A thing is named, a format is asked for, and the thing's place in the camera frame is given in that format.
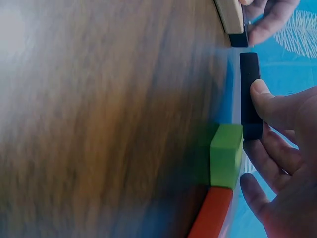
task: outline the black-tipped block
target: black-tipped block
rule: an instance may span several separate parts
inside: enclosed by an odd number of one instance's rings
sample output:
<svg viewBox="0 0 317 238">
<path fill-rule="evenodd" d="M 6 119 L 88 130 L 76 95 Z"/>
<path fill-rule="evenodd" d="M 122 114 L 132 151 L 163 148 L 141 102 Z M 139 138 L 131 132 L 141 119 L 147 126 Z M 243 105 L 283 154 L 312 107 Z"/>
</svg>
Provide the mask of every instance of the black-tipped block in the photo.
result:
<svg viewBox="0 0 317 238">
<path fill-rule="evenodd" d="M 251 84 L 260 78 L 258 54 L 249 52 L 240 54 L 241 70 L 241 124 L 245 140 L 262 138 L 263 120 L 255 110 L 251 95 Z"/>
<path fill-rule="evenodd" d="M 246 48 L 249 47 L 249 38 L 248 38 L 248 20 L 244 8 L 242 7 L 243 12 L 243 33 L 242 34 L 229 34 L 229 39 L 232 47 Z"/>
</svg>

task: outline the white leaf pattern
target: white leaf pattern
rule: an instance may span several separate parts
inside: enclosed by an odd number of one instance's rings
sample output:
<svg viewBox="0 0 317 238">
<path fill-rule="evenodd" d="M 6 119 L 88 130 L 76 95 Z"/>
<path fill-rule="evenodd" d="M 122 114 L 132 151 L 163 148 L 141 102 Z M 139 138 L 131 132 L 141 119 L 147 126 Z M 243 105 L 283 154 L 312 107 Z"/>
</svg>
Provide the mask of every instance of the white leaf pattern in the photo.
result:
<svg viewBox="0 0 317 238">
<path fill-rule="evenodd" d="M 245 173 L 253 173 L 256 171 L 256 168 L 251 163 L 250 159 L 246 157 L 246 160 L 244 161 L 244 172 Z"/>
<path fill-rule="evenodd" d="M 317 14 L 296 11 L 274 38 L 290 52 L 317 58 Z"/>
</svg>

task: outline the wooden block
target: wooden block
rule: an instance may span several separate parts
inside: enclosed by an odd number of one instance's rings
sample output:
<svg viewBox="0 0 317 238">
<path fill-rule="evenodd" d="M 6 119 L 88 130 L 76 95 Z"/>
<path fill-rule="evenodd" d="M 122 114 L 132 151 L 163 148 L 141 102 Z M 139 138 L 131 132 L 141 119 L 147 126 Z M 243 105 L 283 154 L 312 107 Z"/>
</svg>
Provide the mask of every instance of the wooden block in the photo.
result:
<svg viewBox="0 0 317 238">
<path fill-rule="evenodd" d="M 218 12 L 224 27 L 228 34 L 242 34 L 243 12 L 238 0 L 215 0 Z"/>
<path fill-rule="evenodd" d="M 221 124 L 210 144 L 211 186 L 234 190 L 242 158 L 243 128 L 241 125 Z"/>
<path fill-rule="evenodd" d="M 210 188 L 188 238 L 218 238 L 232 197 L 231 189 Z"/>
<path fill-rule="evenodd" d="M 238 0 L 215 0 L 225 32 L 232 47 L 248 47 L 248 20 Z"/>
<path fill-rule="evenodd" d="M 260 79 L 258 54 L 254 52 L 240 54 L 241 71 L 241 124 L 246 140 L 262 138 L 263 121 L 253 106 L 250 95 L 251 84 Z"/>
</svg>

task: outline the person's right hand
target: person's right hand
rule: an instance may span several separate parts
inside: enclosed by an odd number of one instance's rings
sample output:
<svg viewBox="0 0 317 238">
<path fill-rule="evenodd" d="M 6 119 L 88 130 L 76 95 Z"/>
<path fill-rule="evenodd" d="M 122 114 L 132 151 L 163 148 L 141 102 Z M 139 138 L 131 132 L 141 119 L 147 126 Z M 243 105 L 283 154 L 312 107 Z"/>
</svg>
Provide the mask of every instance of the person's right hand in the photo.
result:
<svg viewBox="0 0 317 238">
<path fill-rule="evenodd" d="M 249 32 L 250 45 L 255 45 L 280 30 L 291 17 L 300 0 L 239 0 L 239 2 L 247 5 L 246 14 L 250 20 L 264 14 Z"/>
<path fill-rule="evenodd" d="M 251 162 L 277 194 L 269 202 L 252 174 L 240 178 L 252 212 L 269 238 L 317 237 L 317 87 L 275 97 L 261 80 L 250 89 L 264 124 L 261 140 L 245 141 Z M 270 127 L 299 146 L 291 147 Z"/>
</svg>

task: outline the wooden table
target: wooden table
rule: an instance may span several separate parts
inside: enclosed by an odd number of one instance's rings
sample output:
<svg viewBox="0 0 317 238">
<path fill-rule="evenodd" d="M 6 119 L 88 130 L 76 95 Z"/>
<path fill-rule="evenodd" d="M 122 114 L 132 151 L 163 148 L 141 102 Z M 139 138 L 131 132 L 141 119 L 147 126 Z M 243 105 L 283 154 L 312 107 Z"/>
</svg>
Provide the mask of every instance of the wooden table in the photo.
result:
<svg viewBox="0 0 317 238">
<path fill-rule="evenodd" d="M 0 237 L 186 236 L 229 52 L 212 0 L 3 0 Z"/>
</svg>

